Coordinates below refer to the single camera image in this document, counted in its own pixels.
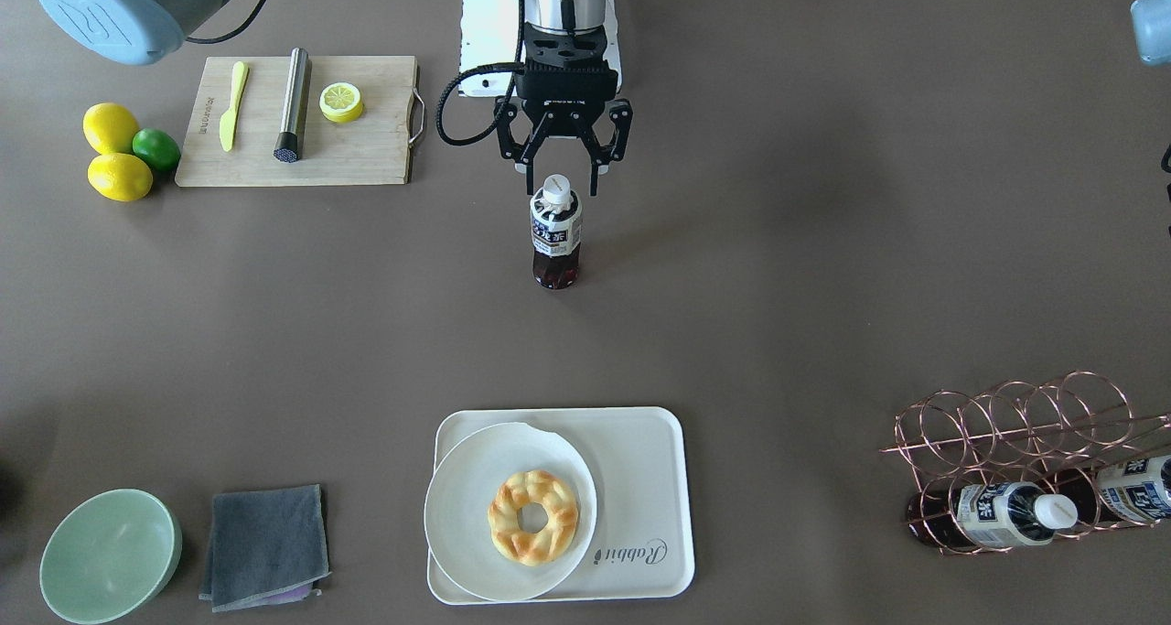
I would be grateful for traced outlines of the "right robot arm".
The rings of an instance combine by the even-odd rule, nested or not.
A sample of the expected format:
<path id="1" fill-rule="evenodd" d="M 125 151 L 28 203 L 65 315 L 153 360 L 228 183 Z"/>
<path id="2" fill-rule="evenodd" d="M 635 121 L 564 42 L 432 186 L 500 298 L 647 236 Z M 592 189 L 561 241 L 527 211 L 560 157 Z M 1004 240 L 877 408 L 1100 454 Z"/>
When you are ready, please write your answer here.
<path id="1" fill-rule="evenodd" d="M 230 0 L 37 0 L 82 44 L 123 66 L 155 66 Z M 444 128 L 452 92 L 493 96 L 487 135 L 534 188 L 532 167 L 545 140 L 577 138 L 590 177 L 626 156 L 634 119 L 619 97 L 618 16 L 614 0 L 463 0 L 460 73 L 434 107 L 436 132 L 448 145 L 472 145 Z"/>

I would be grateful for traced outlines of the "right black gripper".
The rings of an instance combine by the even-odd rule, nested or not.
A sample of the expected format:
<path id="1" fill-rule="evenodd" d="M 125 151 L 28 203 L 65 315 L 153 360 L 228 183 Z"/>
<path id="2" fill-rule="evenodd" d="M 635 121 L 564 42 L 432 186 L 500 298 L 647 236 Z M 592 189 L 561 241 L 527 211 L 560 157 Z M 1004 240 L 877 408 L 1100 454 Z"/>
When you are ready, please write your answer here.
<path id="1" fill-rule="evenodd" d="M 523 70 L 515 76 L 516 94 L 526 99 L 518 107 L 511 101 L 495 99 L 495 133 L 504 158 L 511 159 L 523 174 L 526 192 L 534 195 L 532 169 L 545 140 L 555 135 L 554 102 L 610 102 L 618 94 L 618 71 L 607 59 L 607 33 L 578 32 L 557 34 L 523 33 Z M 523 142 L 515 140 L 511 125 L 520 111 L 530 117 L 532 129 Z M 602 109 L 576 112 L 576 136 L 590 156 L 589 195 L 597 195 L 598 176 L 610 163 L 626 154 L 626 142 L 634 117 L 629 99 L 607 104 L 604 114 L 614 125 L 611 140 L 602 145 L 594 132 L 594 121 Z"/>

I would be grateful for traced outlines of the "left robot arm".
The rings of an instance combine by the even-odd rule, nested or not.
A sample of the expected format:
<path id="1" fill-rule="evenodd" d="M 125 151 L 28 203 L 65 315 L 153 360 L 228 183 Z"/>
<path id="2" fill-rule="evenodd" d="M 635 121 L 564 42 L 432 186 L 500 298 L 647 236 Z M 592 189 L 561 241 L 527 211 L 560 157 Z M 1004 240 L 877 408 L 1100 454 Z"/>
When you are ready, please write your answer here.
<path id="1" fill-rule="evenodd" d="M 1134 0 L 1134 41 L 1144 66 L 1170 63 L 1170 0 Z"/>

